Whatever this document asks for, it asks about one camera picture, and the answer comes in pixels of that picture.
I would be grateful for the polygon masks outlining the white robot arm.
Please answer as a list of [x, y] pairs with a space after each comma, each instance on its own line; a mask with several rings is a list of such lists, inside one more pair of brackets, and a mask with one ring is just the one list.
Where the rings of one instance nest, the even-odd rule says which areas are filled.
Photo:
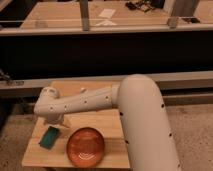
[[162, 94], [148, 76], [129, 75], [118, 84], [67, 97], [45, 87], [34, 113], [56, 122], [65, 114], [109, 108], [119, 110], [133, 171], [182, 171]]

